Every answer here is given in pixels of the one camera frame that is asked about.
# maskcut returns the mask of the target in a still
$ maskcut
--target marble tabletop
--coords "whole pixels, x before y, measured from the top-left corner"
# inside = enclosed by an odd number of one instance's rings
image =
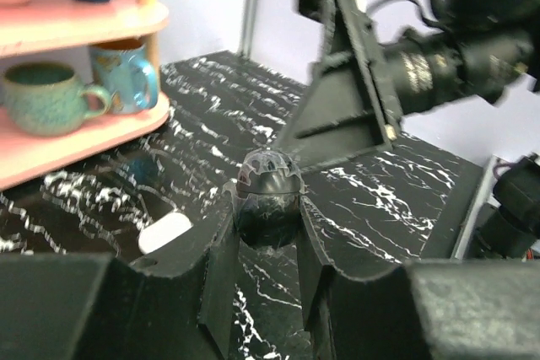
[[[247,152],[271,142],[305,90],[220,52],[162,67],[158,131],[0,193],[0,252],[139,257],[138,233],[172,210],[197,223]],[[305,177],[337,265],[448,255],[481,170],[407,134],[387,153]],[[310,359],[294,246],[240,247],[229,358]]]

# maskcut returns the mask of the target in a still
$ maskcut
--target light blue mug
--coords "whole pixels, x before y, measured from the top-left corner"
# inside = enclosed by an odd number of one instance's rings
[[[27,62],[3,75],[4,106],[10,120],[24,132],[53,137],[77,130],[86,120],[104,115],[111,96],[98,85],[84,85],[73,68],[57,62]],[[91,110],[93,96],[102,108]]]
[[[132,114],[158,103],[158,76],[144,58],[145,45],[130,38],[89,47],[95,83],[109,90],[111,114]]]

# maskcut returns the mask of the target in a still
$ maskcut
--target mug handle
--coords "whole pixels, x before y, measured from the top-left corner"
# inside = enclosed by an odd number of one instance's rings
[[[98,84],[87,84],[84,86],[84,89],[81,91],[80,95],[81,97],[95,96],[100,99],[101,103],[103,103],[103,108],[101,110],[88,110],[84,114],[85,120],[102,116],[111,108],[112,97],[107,89],[105,89],[103,86],[99,86]]]
[[[135,94],[135,102],[141,110],[150,110],[158,104],[158,75],[154,69],[154,66],[146,59],[142,59],[139,56],[135,56],[129,62],[135,68],[140,70],[146,77],[146,92],[140,92]]]

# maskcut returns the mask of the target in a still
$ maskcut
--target wooden shelf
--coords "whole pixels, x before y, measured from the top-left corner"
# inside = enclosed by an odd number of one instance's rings
[[[0,8],[0,57],[149,35],[168,20],[161,3],[32,0],[28,6]]]
[[[169,99],[161,93],[152,110],[101,116],[63,137],[33,137],[21,132],[0,108],[0,191],[141,137],[168,116]]]

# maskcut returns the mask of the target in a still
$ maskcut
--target white object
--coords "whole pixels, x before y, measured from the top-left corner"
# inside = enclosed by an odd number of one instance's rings
[[[143,229],[138,236],[138,248],[145,255],[165,246],[187,232],[192,222],[181,212],[169,212],[163,218]]]

